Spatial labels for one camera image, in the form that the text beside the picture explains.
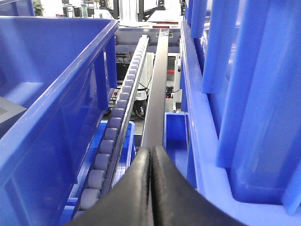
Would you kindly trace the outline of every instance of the metal frame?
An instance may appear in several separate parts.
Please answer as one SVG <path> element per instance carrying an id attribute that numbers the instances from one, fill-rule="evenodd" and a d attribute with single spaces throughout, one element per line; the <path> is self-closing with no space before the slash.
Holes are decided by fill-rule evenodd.
<path id="1" fill-rule="evenodd" d="M 99 9 L 107 10 L 115 20 L 118 20 L 118 17 L 119 17 L 119 0 L 113 0 L 113 1 L 114 1 L 113 2 L 113 9 L 107 7 L 107 0 L 101 0 L 99 2 Z"/>
<path id="2" fill-rule="evenodd" d="M 175 54 L 174 61 L 174 94 L 173 94 L 173 112 L 176 112 L 176 103 L 180 103 L 182 99 L 182 91 L 180 89 L 181 77 L 181 59 L 180 54 Z"/>
<path id="3" fill-rule="evenodd" d="M 150 38 L 147 52 L 156 52 L 158 44 L 159 28 L 119 28 L 116 35 L 116 52 L 134 52 L 141 35 L 146 34 Z M 169 29 L 168 52 L 180 52 L 180 29 Z"/>

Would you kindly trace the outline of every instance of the blue bin rim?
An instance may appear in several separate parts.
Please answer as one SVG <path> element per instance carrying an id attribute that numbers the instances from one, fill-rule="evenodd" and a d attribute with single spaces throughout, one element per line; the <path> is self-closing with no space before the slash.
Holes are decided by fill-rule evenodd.
<path id="1" fill-rule="evenodd" d="M 90 18 L 46 18 L 35 16 L 0 16 L 0 20 L 90 20 Z M 57 111 L 64 97 L 71 90 L 99 52 L 114 37 L 118 28 L 117 20 L 99 19 L 107 22 L 107 25 L 96 35 L 96 37 L 82 50 L 77 58 L 54 80 L 44 93 L 28 108 L 22 117 L 11 127 L 11 129 L 0 139 L 0 187 L 9 180 L 13 171 L 10 166 L 17 167 L 25 156 L 25 151 L 30 147 L 28 137 L 37 137 L 45 124 L 39 121 L 48 121 L 53 112 Z"/>

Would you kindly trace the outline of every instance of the blue storage box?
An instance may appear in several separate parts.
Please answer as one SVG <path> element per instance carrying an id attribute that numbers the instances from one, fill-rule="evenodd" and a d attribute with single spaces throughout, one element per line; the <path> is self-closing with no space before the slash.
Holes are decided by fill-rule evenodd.
<path id="1" fill-rule="evenodd" d="M 300 7 L 213 1 L 204 72 L 192 26 L 205 20 L 199 8 L 181 28 L 194 168 L 186 178 L 247 225 L 301 224 Z"/>
<path id="2" fill-rule="evenodd" d="M 0 225 L 55 225 L 117 85 L 117 21 L 0 17 Z"/>
<path id="3" fill-rule="evenodd" d="M 188 134 L 186 113 L 165 113 L 163 146 L 184 177 L 187 176 Z"/>

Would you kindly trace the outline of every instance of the wheel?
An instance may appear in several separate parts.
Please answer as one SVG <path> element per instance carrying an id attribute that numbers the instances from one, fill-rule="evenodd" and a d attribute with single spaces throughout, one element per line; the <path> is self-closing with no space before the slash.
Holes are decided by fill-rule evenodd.
<path id="1" fill-rule="evenodd" d="M 114 118 L 123 118 L 125 109 L 123 108 L 114 108 L 112 111 L 112 117 Z"/>
<path id="2" fill-rule="evenodd" d="M 95 159 L 95 169 L 107 171 L 108 165 L 110 163 L 110 154 L 98 154 Z"/>
<path id="3" fill-rule="evenodd" d="M 105 178 L 105 171 L 94 169 L 89 173 L 88 187 L 101 190 Z"/>
<path id="4" fill-rule="evenodd" d="M 104 138 L 106 140 L 116 140 L 116 137 L 118 136 L 119 129 L 117 128 L 107 128 L 105 130 Z"/>
<path id="5" fill-rule="evenodd" d="M 115 117 L 110 118 L 108 124 L 109 124 L 109 128 L 117 128 L 117 129 L 119 129 L 120 126 L 121 126 L 121 118 L 115 118 Z"/>
<path id="6" fill-rule="evenodd" d="M 103 154 L 112 154 L 115 146 L 114 140 L 102 140 L 100 143 L 100 153 Z"/>
<path id="7" fill-rule="evenodd" d="M 91 208 L 97 201 L 100 195 L 98 189 L 86 188 L 83 190 L 80 198 L 79 207 L 81 210 L 88 210 Z"/>

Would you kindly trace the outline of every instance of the gray roller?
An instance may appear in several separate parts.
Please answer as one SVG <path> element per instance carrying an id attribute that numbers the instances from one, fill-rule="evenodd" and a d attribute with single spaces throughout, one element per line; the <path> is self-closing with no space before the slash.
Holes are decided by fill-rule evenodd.
<path id="1" fill-rule="evenodd" d="M 112 154 L 115 147 L 115 140 L 102 140 L 100 143 L 100 153 Z"/>
<path id="2" fill-rule="evenodd" d="M 121 118 L 115 118 L 115 117 L 112 117 L 110 118 L 108 124 L 109 124 L 109 128 L 120 128 L 121 126 L 121 122 L 122 122 L 122 119 Z"/>
<path id="3" fill-rule="evenodd" d="M 137 74 L 137 69 L 130 69 L 128 70 L 129 74 Z"/>
<path id="4" fill-rule="evenodd" d="M 136 70 L 137 70 L 137 69 L 138 69 L 138 65 L 136 65 L 136 64 L 130 65 L 130 68 L 131 68 L 131 69 L 136 69 Z"/>
<path id="5" fill-rule="evenodd" d="M 124 81 L 124 84 L 125 84 L 126 86 L 133 87 L 133 85 L 134 85 L 134 80 L 131 80 L 131 79 L 125 80 L 125 81 Z"/>
<path id="6" fill-rule="evenodd" d="M 111 115 L 114 118 L 123 118 L 124 113 L 125 113 L 124 108 L 114 108 Z"/>
<path id="7" fill-rule="evenodd" d="M 132 91 L 132 87 L 130 87 L 130 86 L 123 86 L 121 88 L 121 92 L 131 93 L 131 91 Z"/>
<path id="8" fill-rule="evenodd" d="M 120 95 L 119 95 L 119 99 L 120 100 L 128 101 L 129 98 L 130 98 L 130 94 L 129 93 L 120 93 Z"/>
<path id="9" fill-rule="evenodd" d="M 118 136 L 119 129 L 118 128 L 107 128 L 105 130 L 104 139 L 106 140 L 116 140 Z"/>
<path id="10" fill-rule="evenodd" d="M 138 61 L 140 62 L 141 56 L 135 56 L 135 57 L 134 57 L 134 60 L 138 60 Z"/>
<path id="11" fill-rule="evenodd" d="M 97 201 L 100 195 L 98 189 L 86 188 L 83 190 L 80 198 L 79 207 L 81 210 L 88 210 L 91 208 Z"/>
<path id="12" fill-rule="evenodd" d="M 128 74 L 127 79 L 135 80 L 135 75 L 134 74 Z"/>
<path id="13" fill-rule="evenodd" d="M 95 159 L 95 169 L 97 170 L 107 170 L 110 164 L 111 155 L 100 153 Z"/>
<path id="14" fill-rule="evenodd" d="M 91 170 L 88 178 L 88 188 L 101 190 L 105 178 L 105 171 L 100 169 Z"/>

